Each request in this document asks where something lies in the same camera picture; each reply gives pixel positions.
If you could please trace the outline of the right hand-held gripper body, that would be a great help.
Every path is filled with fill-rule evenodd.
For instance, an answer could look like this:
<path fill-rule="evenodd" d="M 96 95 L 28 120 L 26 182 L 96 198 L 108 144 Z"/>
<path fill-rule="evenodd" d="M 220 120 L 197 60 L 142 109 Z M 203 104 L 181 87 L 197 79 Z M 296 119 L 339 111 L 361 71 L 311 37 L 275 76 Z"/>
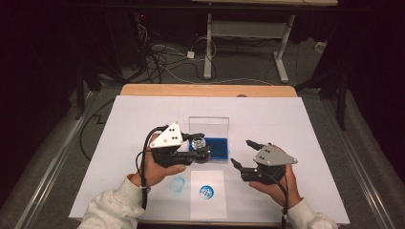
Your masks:
<path fill-rule="evenodd" d="M 257 167 L 244 167 L 240 171 L 241 178 L 243 181 L 258 181 L 265 185 L 275 184 L 280 181 L 286 173 L 286 166 L 298 162 L 295 157 L 288 155 L 270 143 L 257 151 L 253 161 L 257 163 Z"/>

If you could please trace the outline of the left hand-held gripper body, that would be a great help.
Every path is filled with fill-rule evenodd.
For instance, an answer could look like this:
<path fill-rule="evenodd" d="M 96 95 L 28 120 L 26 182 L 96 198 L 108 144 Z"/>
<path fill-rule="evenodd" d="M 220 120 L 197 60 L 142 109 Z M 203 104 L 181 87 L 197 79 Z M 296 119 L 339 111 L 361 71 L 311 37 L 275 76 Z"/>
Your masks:
<path fill-rule="evenodd" d="M 150 143 L 153 159 L 164 168 L 173 165 L 190 165 L 193 155 L 190 152 L 179 152 L 180 146 L 188 140 L 190 134 L 184 134 L 178 122 L 165 126 L 162 133 Z"/>

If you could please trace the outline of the round stamp with clear knob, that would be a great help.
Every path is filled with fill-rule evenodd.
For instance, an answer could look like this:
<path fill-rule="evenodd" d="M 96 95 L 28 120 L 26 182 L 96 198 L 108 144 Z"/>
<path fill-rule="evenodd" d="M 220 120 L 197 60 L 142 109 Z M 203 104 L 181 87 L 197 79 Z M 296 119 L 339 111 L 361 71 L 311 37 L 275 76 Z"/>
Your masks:
<path fill-rule="evenodd" d="M 190 143 L 193 150 L 198 150 L 206 146 L 205 139 L 203 137 L 194 137 Z"/>

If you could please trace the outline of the person's left hand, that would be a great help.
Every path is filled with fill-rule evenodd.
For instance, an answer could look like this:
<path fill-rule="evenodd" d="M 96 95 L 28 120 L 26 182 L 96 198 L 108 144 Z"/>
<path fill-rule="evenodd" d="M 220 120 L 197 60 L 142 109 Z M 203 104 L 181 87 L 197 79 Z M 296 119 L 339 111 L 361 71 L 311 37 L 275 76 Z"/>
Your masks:
<path fill-rule="evenodd" d="M 141 167 L 143 168 L 141 173 L 130 174 L 127 178 L 134 185 L 142 188 L 152 187 L 163 181 L 166 177 L 182 173 L 186 170 L 186 167 L 182 164 L 173 165 L 168 168 L 161 167 L 153 159 L 150 147 L 146 148 L 145 159 Z"/>

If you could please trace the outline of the person's right hand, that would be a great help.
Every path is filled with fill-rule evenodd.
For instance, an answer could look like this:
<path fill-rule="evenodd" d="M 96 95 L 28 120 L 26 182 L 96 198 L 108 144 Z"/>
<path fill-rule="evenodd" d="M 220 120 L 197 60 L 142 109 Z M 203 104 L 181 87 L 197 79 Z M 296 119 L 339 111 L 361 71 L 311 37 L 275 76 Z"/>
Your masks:
<path fill-rule="evenodd" d="M 300 203 L 303 198 L 300 196 L 296 176 L 293 173 L 292 166 L 288 164 L 286 166 L 285 178 L 280 181 L 281 185 L 288 193 L 288 207 L 292 208 L 296 204 Z M 264 185 L 258 181 L 250 181 L 248 185 L 259 192 L 269 195 L 276 203 L 284 207 L 286 204 L 286 196 L 283 190 L 277 185 Z"/>

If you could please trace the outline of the white table cover board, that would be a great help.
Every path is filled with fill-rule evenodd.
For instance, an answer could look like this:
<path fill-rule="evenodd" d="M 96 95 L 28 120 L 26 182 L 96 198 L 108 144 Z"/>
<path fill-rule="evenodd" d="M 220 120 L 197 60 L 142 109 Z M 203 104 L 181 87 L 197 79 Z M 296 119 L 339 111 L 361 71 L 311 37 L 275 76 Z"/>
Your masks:
<path fill-rule="evenodd" d="M 339 224 L 349 223 L 299 97 L 118 96 L 76 196 L 71 218 L 82 218 L 92 198 L 116 189 L 124 177 L 134 171 L 136 155 L 152 129 L 178 122 L 181 130 L 188 132 L 190 116 L 228 117 L 230 156 L 245 167 L 253 166 L 255 155 L 247 146 L 247 140 L 281 147 L 298 160 L 293 171 L 300 194 L 310 207 Z M 226 219 L 190 218 L 192 171 L 224 172 Z M 185 172 L 154 186 L 148 195 L 144 218 L 159 222 L 275 225 L 281 216 L 281 207 L 243 182 L 231 163 L 208 162 L 192 164 Z"/>

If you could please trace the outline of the white paper sheet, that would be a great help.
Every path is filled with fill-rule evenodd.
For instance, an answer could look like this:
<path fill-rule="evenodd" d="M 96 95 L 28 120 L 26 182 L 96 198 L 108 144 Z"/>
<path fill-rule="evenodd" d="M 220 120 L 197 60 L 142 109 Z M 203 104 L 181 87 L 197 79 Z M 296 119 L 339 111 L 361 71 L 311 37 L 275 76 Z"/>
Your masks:
<path fill-rule="evenodd" d="M 192 171 L 190 218 L 226 219 L 223 171 Z"/>

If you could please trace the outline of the black metal stand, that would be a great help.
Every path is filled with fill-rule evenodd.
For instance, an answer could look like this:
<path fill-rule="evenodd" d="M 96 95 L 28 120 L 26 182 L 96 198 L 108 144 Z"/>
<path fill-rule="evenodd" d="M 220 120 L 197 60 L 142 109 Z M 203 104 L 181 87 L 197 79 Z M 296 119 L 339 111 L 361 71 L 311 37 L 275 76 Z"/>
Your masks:
<path fill-rule="evenodd" d="M 325 73 L 315 74 L 311 79 L 294 87 L 296 92 L 306 88 L 319 88 L 321 99 L 336 99 L 336 121 L 342 131 L 346 130 L 345 110 L 348 86 L 348 68 L 343 63 L 338 63 L 335 67 Z"/>
<path fill-rule="evenodd" d="M 98 80 L 97 66 L 94 62 L 88 60 L 80 60 L 75 70 L 76 78 L 76 116 L 79 120 L 85 110 L 85 93 L 84 85 L 87 85 L 91 92 L 99 92 L 101 83 Z"/>

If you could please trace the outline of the metal floor rail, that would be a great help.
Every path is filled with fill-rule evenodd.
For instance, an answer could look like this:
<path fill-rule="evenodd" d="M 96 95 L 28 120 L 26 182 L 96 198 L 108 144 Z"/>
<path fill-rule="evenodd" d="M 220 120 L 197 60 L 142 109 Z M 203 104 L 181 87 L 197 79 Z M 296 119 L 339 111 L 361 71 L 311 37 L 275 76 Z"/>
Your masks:
<path fill-rule="evenodd" d="M 351 229 L 395 229 L 396 174 L 363 119 L 347 120 L 340 127 L 333 103 L 323 106 L 333 123 L 341 153 L 330 154 L 328 162 L 343 192 Z"/>
<path fill-rule="evenodd" d="M 61 169 L 65 164 L 72 144 L 78 136 L 78 132 L 83 127 L 84 121 L 90 113 L 90 110 L 92 109 L 97 96 L 98 92 L 89 92 L 88 95 L 85 97 L 84 110 L 81 112 L 81 115 L 75 120 L 72 129 L 69 131 L 69 134 L 67 135 L 63 144 L 50 162 L 48 169 L 46 170 L 44 176 L 41 178 L 37 188 L 32 195 L 32 198 L 23 211 L 20 219 L 17 221 L 14 229 L 32 229 L 44 203 L 48 198 L 48 195 L 50 194 L 60 174 Z"/>

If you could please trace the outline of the white desk frame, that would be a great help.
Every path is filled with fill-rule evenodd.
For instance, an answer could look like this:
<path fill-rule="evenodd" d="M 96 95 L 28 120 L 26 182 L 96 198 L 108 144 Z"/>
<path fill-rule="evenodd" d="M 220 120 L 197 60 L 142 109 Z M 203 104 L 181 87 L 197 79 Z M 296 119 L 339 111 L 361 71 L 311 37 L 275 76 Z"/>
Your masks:
<path fill-rule="evenodd" d="M 193 0 L 202 3 L 204 7 L 288 7 L 293 10 L 308 7 L 323 10 L 326 7 L 336 7 L 337 0 Z M 212 79 L 214 73 L 213 57 L 217 46 L 214 37 L 239 38 L 276 38 L 281 40 L 278 51 L 272 53 L 273 63 L 282 83 L 288 83 L 283 55 L 287 46 L 290 32 L 296 14 L 290 13 L 283 22 L 259 22 L 256 19 L 214 19 L 213 13 L 207 14 L 206 48 L 204 55 L 203 78 Z"/>

